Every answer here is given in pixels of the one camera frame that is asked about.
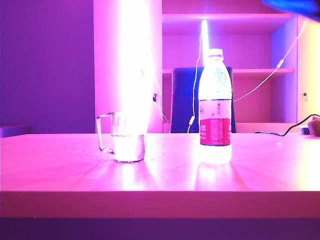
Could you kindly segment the person hand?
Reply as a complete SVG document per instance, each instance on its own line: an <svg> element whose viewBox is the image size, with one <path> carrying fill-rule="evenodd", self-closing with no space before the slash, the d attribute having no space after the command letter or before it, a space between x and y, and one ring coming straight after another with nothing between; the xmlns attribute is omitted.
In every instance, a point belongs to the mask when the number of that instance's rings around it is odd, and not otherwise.
<svg viewBox="0 0 320 240"><path fill-rule="evenodd" d="M313 117L307 124L309 132L315 137L320 137L320 119Z"/></svg>

